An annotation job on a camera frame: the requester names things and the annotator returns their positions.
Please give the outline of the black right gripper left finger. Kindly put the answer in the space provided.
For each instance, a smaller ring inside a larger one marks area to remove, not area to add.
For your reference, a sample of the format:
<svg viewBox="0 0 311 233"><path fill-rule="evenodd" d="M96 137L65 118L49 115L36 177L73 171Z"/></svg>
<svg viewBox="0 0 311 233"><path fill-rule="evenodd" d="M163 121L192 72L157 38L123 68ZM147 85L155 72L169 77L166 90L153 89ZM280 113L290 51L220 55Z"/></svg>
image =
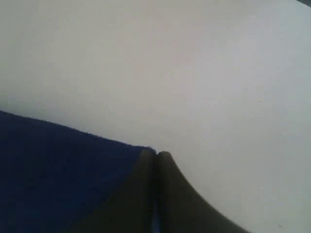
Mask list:
<svg viewBox="0 0 311 233"><path fill-rule="evenodd" d="M153 231L153 171L156 153L142 150L126 180L71 233L151 233Z"/></svg>

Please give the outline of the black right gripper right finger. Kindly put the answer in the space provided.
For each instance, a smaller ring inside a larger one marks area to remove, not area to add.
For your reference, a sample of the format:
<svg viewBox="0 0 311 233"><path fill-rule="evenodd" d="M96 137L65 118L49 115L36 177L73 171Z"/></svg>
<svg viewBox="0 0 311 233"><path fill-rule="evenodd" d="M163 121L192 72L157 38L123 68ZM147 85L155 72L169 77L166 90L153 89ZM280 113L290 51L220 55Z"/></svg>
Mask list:
<svg viewBox="0 0 311 233"><path fill-rule="evenodd" d="M169 152L156 156L156 201L161 233L246 233L192 187Z"/></svg>

